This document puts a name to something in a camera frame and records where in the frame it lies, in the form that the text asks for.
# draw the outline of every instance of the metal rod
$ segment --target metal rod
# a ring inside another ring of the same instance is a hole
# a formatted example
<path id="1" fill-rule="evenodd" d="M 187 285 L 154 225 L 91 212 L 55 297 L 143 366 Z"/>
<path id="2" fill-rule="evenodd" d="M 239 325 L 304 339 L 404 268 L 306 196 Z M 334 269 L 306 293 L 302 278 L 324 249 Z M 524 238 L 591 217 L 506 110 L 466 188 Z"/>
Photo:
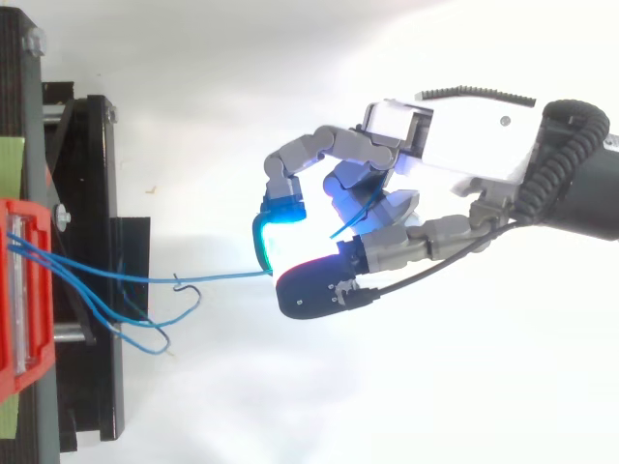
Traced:
<path id="1" fill-rule="evenodd" d="M 86 337 L 84 336 L 84 332 L 76 322 L 54 324 L 54 341 L 56 343 L 69 343 L 85 340 Z"/>
<path id="2" fill-rule="evenodd" d="M 43 107 L 43 124 L 59 124 L 64 111 L 64 104 L 45 104 Z"/>

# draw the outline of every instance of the black cable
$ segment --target black cable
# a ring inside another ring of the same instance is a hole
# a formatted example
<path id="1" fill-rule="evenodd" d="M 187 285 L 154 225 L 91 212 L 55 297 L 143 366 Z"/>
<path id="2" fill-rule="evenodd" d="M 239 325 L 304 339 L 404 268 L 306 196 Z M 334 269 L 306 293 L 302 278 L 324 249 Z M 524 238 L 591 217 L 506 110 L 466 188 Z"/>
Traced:
<path id="1" fill-rule="evenodd" d="M 578 167 L 601 146 L 610 129 L 608 118 L 597 106 L 584 101 L 560 100 L 544 108 L 544 117 L 584 121 L 562 147 L 548 156 L 520 187 L 512 218 L 533 224 L 544 219 L 561 187 L 568 185 Z"/>
<path id="2" fill-rule="evenodd" d="M 422 280 L 422 279 L 424 279 L 426 277 L 430 277 L 430 276 L 438 273 L 439 271 L 442 271 L 443 269 L 447 268 L 448 266 L 451 266 L 456 261 L 459 261 L 460 259 L 462 259 L 464 256 L 466 256 L 470 252 L 475 251 L 477 248 L 479 248 L 483 244 L 485 244 L 487 242 L 490 242 L 491 240 L 496 239 L 497 237 L 503 235 L 505 232 L 508 232 L 510 230 L 514 230 L 514 229 L 519 228 L 519 227 L 523 227 L 525 225 L 527 225 L 527 224 L 524 224 L 524 223 L 521 223 L 521 222 L 512 222 L 510 224 L 506 224 L 506 225 L 504 225 L 502 227 L 499 227 L 498 229 L 495 229 L 495 230 L 493 230 L 491 232 L 488 232 L 483 237 L 480 237 L 475 242 L 473 242 L 471 245 L 465 246 L 463 249 L 461 249 L 457 253 L 454 253 L 452 256 L 450 256 L 449 258 L 441 261 L 437 265 L 432 266 L 431 268 L 426 269 L 425 271 L 421 271 L 418 274 L 412 275 L 411 277 L 405 278 L 404 280 L 401 280 L 400 282 L 396 282 L 396 283 L 393 283 L 391 285 L 388 285 L 386 287 L 383 287 L 383 288 L 379 289 L 378 290 L 378 295 L 382 297 L 382 296 L 387 295 L 389 293 L 395 292 L 396 290 L 399 290 L 400 288 L 403 288 L 403 287 L 406 287 L 406 286 L 411 285 L 413 283 L 419 282 L 420 280 Z"/>

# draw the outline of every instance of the black ridged grip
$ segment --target black ridged grip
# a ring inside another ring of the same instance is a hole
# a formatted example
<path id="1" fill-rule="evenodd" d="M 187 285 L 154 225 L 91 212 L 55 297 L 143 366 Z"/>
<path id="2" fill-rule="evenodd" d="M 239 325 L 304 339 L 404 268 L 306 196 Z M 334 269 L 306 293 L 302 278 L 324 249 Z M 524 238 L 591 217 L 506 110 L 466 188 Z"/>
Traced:
<path id="1" fill-rule="evenodd" d="M 532 108 L 535 106 L 535 99 L 522 97 L 520 95 L 506 94 L 493 89 L 483 89 L 480 87 L 469 87 L 460 85 L 448 89 L 427 90 L 420 94 L 421 100 L 447 99 L 448 97 L 481 97 L 483 99 L 499 100 L 500 102 L 519 104 Z"/>

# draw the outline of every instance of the blue wire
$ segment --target blue wire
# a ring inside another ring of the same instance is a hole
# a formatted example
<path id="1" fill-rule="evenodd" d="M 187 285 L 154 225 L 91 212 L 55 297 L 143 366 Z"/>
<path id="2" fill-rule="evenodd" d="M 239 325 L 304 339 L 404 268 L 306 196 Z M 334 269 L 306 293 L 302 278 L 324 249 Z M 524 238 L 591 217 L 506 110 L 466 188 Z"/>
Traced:
<path id="1" fill-rule="evenodd" d="M 378 184 L 378 187 L 376 188 L 374 193 L 369 198 L 368 203 L 366 203 L 364 205 L 364 207 L 361 209 L 361 211 L 359 211 L 359 213 L 357 213 L 355 216 L 353 216 L 345 225 L 343 225 L 340 229 L 338 229 L 338 232 L 336 232 L 331 237 L 329 237 L 330 239 L 333 240 L 335 237 L 337 237 L 339 234 L 341 234 L 348 227 L 352 227 L 353 225 L 355 225 L 357 222 L 359 222 L 361 220 L 361 218 L 364 216 L 364 214 L 368 212 L 369 207 L 371 205 L 373 205 L 374 202 L 378 199 L 378 195 L 380 195 L 380 193 L 383 191 L 383 187 L 385 187 L 385 181 L 386 180 L 387 180 L 387 174 L 385 174 L 385 176 L 383 176 L 382 180 L 380 181 L 380 184 Z"/>
<path id="2" fill-rule="evenodd" d="M 118 273 L 110 273 L 108 271 L 102 271 L 101 269 L 92 268 L 90 266 L 86 266 L 85 264 L 78 263 L 73 261 L 72 259 L 65 258 L 64 256 L 59 256 L 54 253 L 49 253 L 47 251 L 43 251 L 38 247 L 30 244 L 29 242 L 19 238 L 17 235 L 8 233 L 7 236 L 32 251 L 35 251 L 40 256 L 43 256 L 47 259 L 52 259 L 56 262 L 62 263 L 71 268 L 80 269 L 89 274 L 93 274 L 95 276 L 107 277 L 107 278 L 115 278 L 118 280 L 123 280 L 126 282 L 135 282 L 135 283 L 162 283 L 162 284 L 179 284 L 179 283 L 199 283 L 199 282 L 212 282 L 213 280 L 224 280 L 228 278 L 243 278 L 243 277 L 257 277 L 257 276 L 267 276 L 270 271 L 258 271 L 255 273 L 239 273 L 239 274 L 223 274 L 223 275 L 206 275 L 203 277 L 189 277 L 189 278 L 149 278 L 149 277 L 139 277 L 136 275 L 124 275 Z"/>
<path id="3" fill-rule="evenodd" d="M 22 256 L 24 255 L 23 252 L 27 251 L 27 247 L 25 246 L 15 246 L 15 245 L 9 245 L 9 250 L 10 251 L 14 251 L 17 252 L 19 254 L 22 254 Z M 41 264 L 41 260 L 35 260 L 33 257 L 33 261 L 37 262 L 38 264 Z M 51 258 L 49 260 L 52 264 L 56 263 L 55 258 Z M 201 300 L 202 300 L 202 295 L 199 294 L 198 292 L 198 299 L 197 302 L 190 307 L 189 309 L 187 309 L 185 312 L 183 312 L 181 315 L 175 317 L 174 319 L 170 319 L 169 321 L 165 321 L 165 322 L 160 322 L 160 323 L 155 323 L 155 322 L 145 322 L 145 321 L 136 321 L 130 317 L 126 317 L 123 316 L 122 314 L 117 313 L 116 311 L 114 311 L 113 309 L 111 309 L 107 304 L 105 304 L 103 302 L 103 300 L 101 298 L 99 298 L 97 296 L 97 294 L 95 294 L 90 288 L 88 288 L 88 286 L 86 286 L 86 284 L 84 284 L 84 282 L 82 282 L 79 278 L 77 278 L 75 276 L 75 274 L 71 273 L 70 271 L 66 270 L 64 267 L 60 266 L 62 268 L 62 270 L 70 277 L 70 279 L 72 280 L 71 284 L 78 289 L 81 289 L 82 292 L 87 293 L 90 298 L 103 310 L 103 312 L 105 314 L 107 314 L 109 317 L 115 319 L 118 322 L 124 322 L 127 324 L 130 324 L 132 326 L 136 326 L 136 327 L 144 327 L 144 328 L 152 328 L 152 329 L 157 329 L 157 328 L 162 328 L 162 327 L 167 327 L 167 326 L 171 326 L 172 324 L 176 324 L 177 322 L 181 321 L 182 319 L 185 319 L 190 313 L 192 313 L 196 308 L 198 308 L 200 306 Z M 174 283 L 176 283 L 177 285 L 180 283 L 179 279 L 173 280 Z"/>
<path id="4" fill-rule="evenodd" d="M 104 312 L 107 312 L 106 309 L 108 309 L 109 310 L 108 314 L 111 317 L 115 317 L 115 315 L 117 315 L 117 314 L 114 311 L 112 311 L 111 309 L 109 309 L 107 307 L 107 305 L 105 303 L 103 303 L 101 301 L 101 299 L 99 299 L 99 297 L 97 297 L 97 295 L 95 295 L 92 292 L 92 290 L 90 290 L 88 287 L 86 287 L 81 282 L 81 280 L 79 280 L 79 278 L 77 278 L 71 272 L 67 271 L 63 266 L 59 265 L 58 263 L 56 263 L 54 261 L 44 261 L 43 259 L 41 259 L 41 258 L 39 258 L 37 256 L 34 256 L 33 254 L 29 253 L 26 249 L 24 249 L 23 247 L 20 247 L 20 246 L 9 246 L 9 249 L 12 252 L 17 253 L 18 255 L 23 256 L 26 259 L 34 261 L 35 263 L 39 264 L 40 266 L 43 266 L 44 268 L 52 271 L 57 276 L 59 276 L 60 278 L 65 280 L 67 283 L 72 285 L 75 288 L 75 290 L 77 291 L 77 293 L 79 293 L 81 298 L 84 300 L 84 302 L 91 309 L 95 319 L 97 319 L 104 327 L 106 327 L 112 333 L 114 333 L 115 335 L 118 335 L 120 338 L 122 338 L 123 340 L 128 342 L 130 345 L 134 346 L 135 348 L 137 348 L 140 351 L 143 351 L 144 353 L 147 353 L 149 355 L 160 355 L 160 354 L 164 353 L 165 351 L 167 351 L 167 349 L 169 348 L 169 346 L 171 344 L 171 340 L 170 340 L 169 336 L 164 331 L 162 331 L 161 329 L 155 327 L 155 325 L 151 325 L 149 327 L 153 327 L 155 329 L 158 329 L 158 332 L 160 332 L 160 334 L 162 334 L 163 338 L 165 339 L 165 346 L 162 349 L 160 349 L 160 350 L 151 350 L 150 348 L 147 348 L 144 345 L 138 343 L 137 341 L 133 340 L 130 336 L 125 335 L 120 330 L 118 330 L 114 326 L 112 326 L 101 315 L 101 313 L 97 309 L 96 303 L 100 303 L 102 305 L 102 309 L 103 309 Z"/>

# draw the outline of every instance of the screw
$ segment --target screw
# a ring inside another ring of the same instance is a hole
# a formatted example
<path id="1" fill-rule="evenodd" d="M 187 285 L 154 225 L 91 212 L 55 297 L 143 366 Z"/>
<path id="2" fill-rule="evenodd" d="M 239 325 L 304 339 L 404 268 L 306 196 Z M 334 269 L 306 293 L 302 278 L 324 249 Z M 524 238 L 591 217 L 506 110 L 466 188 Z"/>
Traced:
<path id="1" fill-rule="evenodd" d="M 105 110 L 105 119 L 109 124 L 118 123 L 118 109 L 116 106 L 108 106 Z"/>
<path id="2" fill-rule="evenodd" d="M 26 33 L 24 48 L 35 58 L 41 58 L 47 52 L 47 36 L 39 27 L 33 27 Z"/>
<path id="3" fill-rule="evenodd" d="M 56 206 L 54 216 L 56 217 L 56 227 L 58 227 L 58 230 L 60 232 L 67 230 L 67 224 L 71 223 L 71 213 L 67 211 L 65 205 L 61 203 Z"/>

